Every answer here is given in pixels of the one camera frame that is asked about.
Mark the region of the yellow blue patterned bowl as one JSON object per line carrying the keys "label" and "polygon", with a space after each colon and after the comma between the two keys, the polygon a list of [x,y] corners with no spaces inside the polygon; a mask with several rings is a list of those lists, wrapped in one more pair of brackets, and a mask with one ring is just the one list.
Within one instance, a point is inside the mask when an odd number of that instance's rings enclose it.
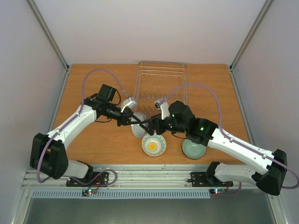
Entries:
{"label": "yellow blue patterned bowl", "polygon": [[161,156],[166,150],[166,140],[162,135],[145,135],[142,139],[142,150],[149,157]]}

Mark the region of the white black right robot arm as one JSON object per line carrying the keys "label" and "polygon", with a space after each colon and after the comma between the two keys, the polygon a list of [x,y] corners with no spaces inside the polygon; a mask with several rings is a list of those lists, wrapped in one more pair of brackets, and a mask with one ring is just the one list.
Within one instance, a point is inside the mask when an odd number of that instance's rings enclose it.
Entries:
{"label": "white black right robot arm", "polygon": [[167,104],[164,99],[155,101],[159,115],[151,117],[154,131],[184,133],[192,143],[220,150],[245,163],[245,168],[212,162],[206,179],[211,185],[219,182],[245,182],[256,185],[261,191],[278,196],[287,172],[287,156],[280,149],[273,151],[251,145],[221,129],[207,119],[197,118],[189,106],[181,101]]}

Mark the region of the grey speckled bowl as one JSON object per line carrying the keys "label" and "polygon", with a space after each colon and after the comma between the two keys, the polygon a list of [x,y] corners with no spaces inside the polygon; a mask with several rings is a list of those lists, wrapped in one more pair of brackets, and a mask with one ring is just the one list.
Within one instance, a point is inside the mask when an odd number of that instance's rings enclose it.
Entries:
{"label": "grey speckled bowl", "polygon": [[[145,121],[148,119],[147,116],[142,112],[135,112],[134,115],[140,121]],[[139,139],[143,138],[147,134],[147,132],[142,127],[140,127],[138,124],[131,125],[131,130],[132,130],[133,135]]]}

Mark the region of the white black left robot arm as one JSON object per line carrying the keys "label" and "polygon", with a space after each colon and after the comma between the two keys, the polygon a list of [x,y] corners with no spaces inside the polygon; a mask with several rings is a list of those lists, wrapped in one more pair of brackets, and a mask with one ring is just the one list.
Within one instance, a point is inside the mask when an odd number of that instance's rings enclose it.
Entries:
{"label": "white black left robot arm", "polygon": [[62,176],[77,178],[82,185],[88,186],[94,180],[92,166],[69,160],[66,150],[89,124],[100,116],[105,116],[116,120],[118,126],[136,126],[141,129],[142,135],[153,134],[149,120],[130,109],[135,104],[134,101],[127,101],[121,107],[112,103],[115,93],[115,88],[102,85],[100,91],[84,99],[81,106],[64,123],[47,134],[38,133],[33,138],[29,162],[31,168],[53,179]]}

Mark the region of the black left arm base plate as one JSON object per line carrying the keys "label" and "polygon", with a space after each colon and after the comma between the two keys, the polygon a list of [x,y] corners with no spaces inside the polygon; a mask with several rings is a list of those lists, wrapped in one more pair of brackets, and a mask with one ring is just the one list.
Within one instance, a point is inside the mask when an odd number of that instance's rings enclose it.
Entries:
{"label": "black left arm base plate", "polygon": [[66,187],[90,187],[90,186],[102,186],[105,184],[108,184],[109,180],[109,173],[104,172],[101,175],[98,175],[99,172],[95,172],[93,174],[93,177],[96,177],[91,183],[87,183],[87,180],[85,179],[78,179],[79,181],[74,180],[73,178],[70,178],[66,181]]}

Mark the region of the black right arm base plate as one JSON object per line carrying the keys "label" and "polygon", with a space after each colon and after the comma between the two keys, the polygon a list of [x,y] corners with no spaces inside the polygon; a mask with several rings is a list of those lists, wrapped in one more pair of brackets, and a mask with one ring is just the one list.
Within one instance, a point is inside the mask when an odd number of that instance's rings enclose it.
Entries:
{"label": "black right arm base plate", "polygon": [[233,182],[221,182],[218,179],[209,181],[205,172],[191,172],[187,182],[192,184],[192,187],[233,187]]}

